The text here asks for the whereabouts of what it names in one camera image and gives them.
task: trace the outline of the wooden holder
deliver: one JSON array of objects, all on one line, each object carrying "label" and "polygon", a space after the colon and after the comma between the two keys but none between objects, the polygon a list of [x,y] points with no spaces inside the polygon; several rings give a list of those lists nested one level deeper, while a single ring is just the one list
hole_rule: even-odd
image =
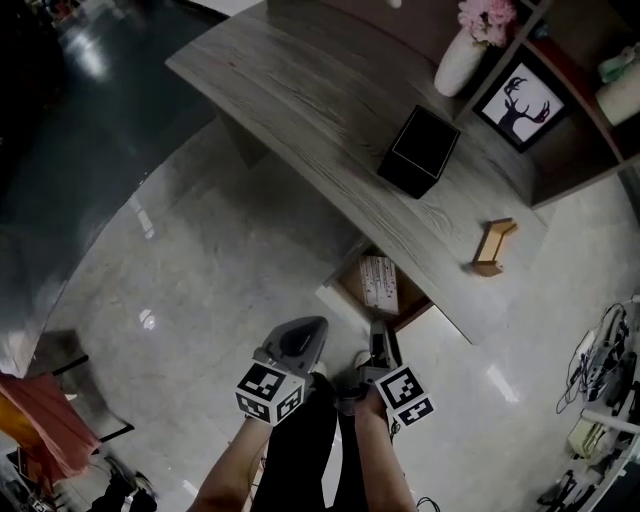
[{"label": "wooden holder", "polygon": [[489,222],[480,242],[476,257],[473,259],[474,270],[485,277],[502,274],[502,265],[498,262],[504,238],[518,229],[518,224],[509,219]]}]

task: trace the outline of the white vase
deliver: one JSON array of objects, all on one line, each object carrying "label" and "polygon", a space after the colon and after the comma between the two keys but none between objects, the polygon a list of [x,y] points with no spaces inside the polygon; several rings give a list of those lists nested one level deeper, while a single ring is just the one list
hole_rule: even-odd
[{"label": "white vase", "polygon": [[618,80],[601,87],[596,99],[613,126],[640,112],[640,63],[632,64]]},{"label": "white vase", "polygon": [[478,69],[485,51],[486,46],[476,43],[469,32],[458,32],[440,61],[434,81],[438,92],[449,97],[458,94]]}]

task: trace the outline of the deer silhouette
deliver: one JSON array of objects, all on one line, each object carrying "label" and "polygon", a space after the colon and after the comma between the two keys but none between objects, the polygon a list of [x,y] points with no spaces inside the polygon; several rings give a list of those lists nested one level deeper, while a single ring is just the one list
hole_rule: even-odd
[{"label": "deer silhouette", "polygon": [[518,137],[518,135],[513,131],[513,126],[516,124],[516,121],[518,119],[526,118],[536,124],[542,124],[547,120],[547,118],[549,117],[549,114],[551,113],[551,110],[549,109],[548,101],[544,102],[544,105],[542,106],[540,113],[535,117],[531,117],[530,115],[527,114],[527,112],[529,111],[529,105],[527,105],[527,107],[522,112],[520,112],[517,109],[516,104],[518,103],[518,100],[517,98],[514,100],[511,97],[511,93],[513,91],[519,91],[520,84],[526,81],[527,81],[526,78],[520,78],[520,77],[514,76],[511,80],[509,80],[507,85],[504,86],[503,90],[507,95],[507,99],[504,100],[504,105],[507,107],[507,113],[504,116],[502,116],[502,119],[500,119],[500,121],[498,122],[498,126],[502,128],[502,131],[504,131],[509,137],[515,140],[518,144],[522,144],[523,142],[520,139],[520,137]]}]

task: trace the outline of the black cube box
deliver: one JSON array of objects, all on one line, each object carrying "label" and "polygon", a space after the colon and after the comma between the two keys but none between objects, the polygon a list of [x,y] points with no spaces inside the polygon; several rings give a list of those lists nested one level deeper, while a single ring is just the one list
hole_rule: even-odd
[{"label": "black cube box", "polygon": [[460,131],[417,105],[380,164],[378,174],[420,199],[438,183]]}]

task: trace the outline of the person's left arm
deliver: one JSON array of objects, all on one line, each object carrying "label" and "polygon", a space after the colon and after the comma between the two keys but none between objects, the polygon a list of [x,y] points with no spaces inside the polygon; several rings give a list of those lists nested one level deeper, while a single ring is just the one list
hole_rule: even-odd
[{"label": "person's left arm", "polygon": [[272,427],[248,418],[205,479],[187,512],[240,512]]}]

